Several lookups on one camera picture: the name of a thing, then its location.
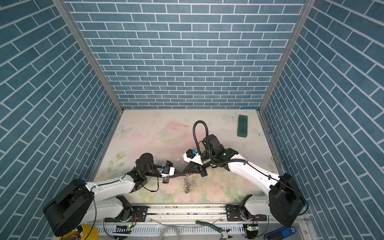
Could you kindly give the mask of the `aluminium front rail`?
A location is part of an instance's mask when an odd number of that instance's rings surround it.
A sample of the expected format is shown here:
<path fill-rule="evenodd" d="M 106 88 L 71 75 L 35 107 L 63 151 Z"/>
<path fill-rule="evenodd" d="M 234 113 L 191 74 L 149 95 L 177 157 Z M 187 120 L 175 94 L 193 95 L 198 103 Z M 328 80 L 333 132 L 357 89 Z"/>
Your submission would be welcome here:
<path fill-rule="evenodd" d="M 84 224 L 97 228 L 97 240 L 219 240 L 221 234 L 195 221 L 214 224 L 232 236 L 230 240 L 264 240 L 266 233 L 283 228 L 273 216 L 266 213 L 267 221 L 228 222 L 225 204 L 149 205 L 146 220 L 137 223 L 107 223 L 98 219 Z M 291 225 L 297 232 L 284 240 L 315 240 L 309 219 L 298 217 Z"/>

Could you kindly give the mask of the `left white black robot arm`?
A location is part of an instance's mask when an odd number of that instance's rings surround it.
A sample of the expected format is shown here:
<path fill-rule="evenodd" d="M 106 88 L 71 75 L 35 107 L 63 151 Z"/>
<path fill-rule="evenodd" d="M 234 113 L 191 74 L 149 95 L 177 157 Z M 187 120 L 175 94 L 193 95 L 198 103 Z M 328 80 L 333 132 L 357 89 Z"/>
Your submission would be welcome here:
<path fill-rule="evenodd" d="M 147 177 L 176 178 L 185 174 L 170 161 L 164 166 L 156 165 L 153 155 L 145 153 L 136 160 L 136 166 L 121 177 L 102 182 L 71 181 L 46 204 L 43 213 L 54 235 L 61 237 L 83 223 L 130 216 L 132 206 L 125 195 L 143 188 Z"/>

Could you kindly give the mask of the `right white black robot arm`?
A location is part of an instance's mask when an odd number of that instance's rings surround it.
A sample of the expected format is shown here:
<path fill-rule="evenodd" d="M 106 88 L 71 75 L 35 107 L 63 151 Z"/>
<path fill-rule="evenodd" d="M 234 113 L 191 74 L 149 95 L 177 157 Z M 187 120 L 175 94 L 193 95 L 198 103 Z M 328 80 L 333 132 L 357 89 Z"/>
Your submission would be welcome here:
<path fill-rule="evenodd" d="M 268 212 L 285 227 L 291 226 L 297 217 L 308 211 L 308 201 L 290 174 L 272 173 L 247 160 L 238 151 L 224 148 L 202 120 L 194 123 L 192 133 L 196 148 L 183 155 L 188 163 L 184 175 L 204 178 L 208 175 L 208 168 L 223 168 L 243 177 L 267 195 Z"/>

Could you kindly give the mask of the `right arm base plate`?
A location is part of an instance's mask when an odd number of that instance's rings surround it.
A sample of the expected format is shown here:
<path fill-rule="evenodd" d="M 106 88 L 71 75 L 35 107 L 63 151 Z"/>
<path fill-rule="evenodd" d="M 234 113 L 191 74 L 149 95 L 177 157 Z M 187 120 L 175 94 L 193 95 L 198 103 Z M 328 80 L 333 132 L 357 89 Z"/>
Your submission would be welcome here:
<path fill-rule="evenodd" d="M 225 211 L 228 222 L 239 222 L 239 221 L 267 221 L 266 215 L 252 215 L 249 213 L 244 206 L 239 205 L 225 205 Z"/>

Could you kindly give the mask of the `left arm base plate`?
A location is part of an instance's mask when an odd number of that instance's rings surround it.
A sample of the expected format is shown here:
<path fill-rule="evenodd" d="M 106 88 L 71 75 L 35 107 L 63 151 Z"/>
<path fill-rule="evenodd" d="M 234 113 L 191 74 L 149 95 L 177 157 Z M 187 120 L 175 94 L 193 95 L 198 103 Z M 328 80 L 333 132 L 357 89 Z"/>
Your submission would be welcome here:
<path fill-rule="evenodd" d="M 106 218 L 107 223 L 137 223 L 144 222 L 148 213 L 148 206 L 133 206 L 131 208 L 124 208 L 120 214 L 115 218 Z"/>

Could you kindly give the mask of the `green-handled pliers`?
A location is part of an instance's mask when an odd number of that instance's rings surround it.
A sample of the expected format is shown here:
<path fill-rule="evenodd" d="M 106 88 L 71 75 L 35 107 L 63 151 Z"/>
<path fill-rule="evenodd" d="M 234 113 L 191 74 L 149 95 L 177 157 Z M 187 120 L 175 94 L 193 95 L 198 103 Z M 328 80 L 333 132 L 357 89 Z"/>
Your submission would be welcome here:
<path fill-rule="evenodd" d="M 221 240 L 228 240 L 228 239 L 232 238 L 232 236 L 229 235 L 230 230 L 226 231 L 226 230 L 224 230 L 218 226 L 215 226 L 214 224 L 208 223 L 208 222 L 195 221 L 195 223 L 197 225 L 200 225 L 200 226 L 211 228 L 212 230 L 220 233 L 221 234 Z"/>

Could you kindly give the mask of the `metal key organizer plate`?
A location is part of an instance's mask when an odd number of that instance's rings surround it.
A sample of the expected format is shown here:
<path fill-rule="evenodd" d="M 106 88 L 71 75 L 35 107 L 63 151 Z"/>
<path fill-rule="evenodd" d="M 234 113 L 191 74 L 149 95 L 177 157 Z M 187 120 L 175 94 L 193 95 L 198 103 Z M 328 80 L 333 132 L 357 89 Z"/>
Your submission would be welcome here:
<path fill-rule="evenodd" d="M 189 183 L 189 179 L 190 179 L 190 176 L 189 175 L 185 175 L 185 178 L 184 178 L 184 192 L 186 194 L 188 194 L 190 192 L 190 183 Z"/>

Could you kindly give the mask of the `blue device box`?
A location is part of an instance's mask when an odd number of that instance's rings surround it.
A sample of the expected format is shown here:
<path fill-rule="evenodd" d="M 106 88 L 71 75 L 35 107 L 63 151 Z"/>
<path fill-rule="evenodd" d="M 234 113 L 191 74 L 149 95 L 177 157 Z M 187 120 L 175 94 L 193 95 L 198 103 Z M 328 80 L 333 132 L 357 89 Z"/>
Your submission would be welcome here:
<path fill-rule="evenodd" d="M 296 228 L 291 227 L 283 227 L 272 232 L 266 233 L 264 235 L 264 240 L 283 240 L 287 237 L 294 235 L 297 232 Z"/>

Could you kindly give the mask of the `green rectangular block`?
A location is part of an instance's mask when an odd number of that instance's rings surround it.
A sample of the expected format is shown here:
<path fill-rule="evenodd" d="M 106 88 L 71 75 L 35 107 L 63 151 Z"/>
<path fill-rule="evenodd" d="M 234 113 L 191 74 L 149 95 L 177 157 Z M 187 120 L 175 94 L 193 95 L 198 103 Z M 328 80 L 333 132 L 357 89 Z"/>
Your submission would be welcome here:
<path fill-rule="evenodd" d="M 238 116 L 237 136 L 241 138 L 248 136 L 248 116 Z"/>

